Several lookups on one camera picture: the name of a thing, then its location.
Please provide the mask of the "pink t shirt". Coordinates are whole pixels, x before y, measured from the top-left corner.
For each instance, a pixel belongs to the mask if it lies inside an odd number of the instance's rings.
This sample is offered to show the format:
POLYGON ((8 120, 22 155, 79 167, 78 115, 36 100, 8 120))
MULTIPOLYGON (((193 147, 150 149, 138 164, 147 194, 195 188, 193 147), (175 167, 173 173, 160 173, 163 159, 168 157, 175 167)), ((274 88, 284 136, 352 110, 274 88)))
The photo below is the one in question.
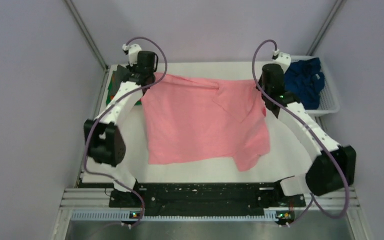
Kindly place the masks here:
POLYGON ((266 108, 251 80, 165 75, 141 98, 153 165, 232 158, 243 172, 270 152, 266 108))

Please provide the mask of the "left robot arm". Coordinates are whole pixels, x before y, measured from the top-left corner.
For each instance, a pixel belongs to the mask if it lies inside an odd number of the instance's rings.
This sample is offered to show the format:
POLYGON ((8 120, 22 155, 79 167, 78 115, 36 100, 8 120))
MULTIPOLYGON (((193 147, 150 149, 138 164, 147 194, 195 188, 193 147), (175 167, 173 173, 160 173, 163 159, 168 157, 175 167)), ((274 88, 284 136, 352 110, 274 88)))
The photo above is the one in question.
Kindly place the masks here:
POLYGON ((84 171, 90 175, 105 176, 113 181, 121 200, 129 207, 140 201, 139 191, 134 189, 136 178, 122 165, 127 147, 118 121, 128 113, 144 95, 146 88, 155 83, 155 71, 159 61, 152 51, 139 50, 136 60, 127 66, 118 65, 111 77, 112 100, 95 119, 83 125, 85 137, 84 171))

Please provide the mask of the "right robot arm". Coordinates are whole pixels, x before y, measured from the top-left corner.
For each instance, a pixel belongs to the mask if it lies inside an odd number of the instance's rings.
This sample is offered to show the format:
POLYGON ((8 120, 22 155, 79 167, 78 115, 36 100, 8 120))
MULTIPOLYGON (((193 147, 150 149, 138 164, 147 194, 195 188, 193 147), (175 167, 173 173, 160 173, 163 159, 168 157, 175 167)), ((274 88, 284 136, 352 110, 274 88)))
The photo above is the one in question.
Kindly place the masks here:
POLYGON ((298 97, 284 87, 284 72, 279 64, 262 66, 259 79, 267 110, 288 127, 309 155, 304 173, 280 181, 273 200, 286 206, 293 195, 312 193, 322 196, 340 189, 348 190, 354 183, 356 151, 332 139, 310 117, 298 97))

